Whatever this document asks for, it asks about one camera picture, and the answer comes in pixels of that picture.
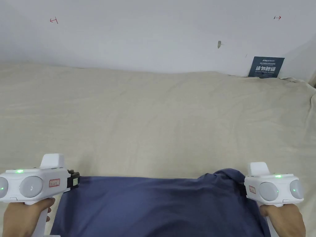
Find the blue cloth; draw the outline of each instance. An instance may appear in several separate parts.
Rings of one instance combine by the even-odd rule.
[[[270,237],[244,175],[198,179],[81,177],[63,194],[51,234],[67,237]]]

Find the human hand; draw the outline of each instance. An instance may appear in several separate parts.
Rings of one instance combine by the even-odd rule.
[[[46,198],[32,205],[9,203],[3,217],[3,237],[31,237],[40,214],[46,208],[50,213],[54,198]]]
[[[285,204],[282,207],[262,205],[260,212],[268,216],[279,237],[305,237],[306,229],[302,214],[294,204]]]

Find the red mark on wall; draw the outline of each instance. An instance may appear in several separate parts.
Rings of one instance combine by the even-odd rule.
[[[57,22],[57,24],[58,24],[58,21],[57,21],[56,17],[55,17],[55,19],[54,19],[54,20],[52,20],[52,19],[51,19],[51,22],[53,22],[53,23],[54,23],[54,21],[56,21],[56,22]]]

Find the beige bed sheet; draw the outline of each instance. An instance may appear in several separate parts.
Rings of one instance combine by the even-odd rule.
[[[45,153],[65,154],[85,176],[246,174],[248,162],[265,161],[300,177],[299,208],[316,236],[315,94],[292,78],[0,65],[0,173]]]

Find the black sign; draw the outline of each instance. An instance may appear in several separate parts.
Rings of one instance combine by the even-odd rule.
[[[284,58],[254,57],[248,76],[259,78],[277,77],[283,61]]]

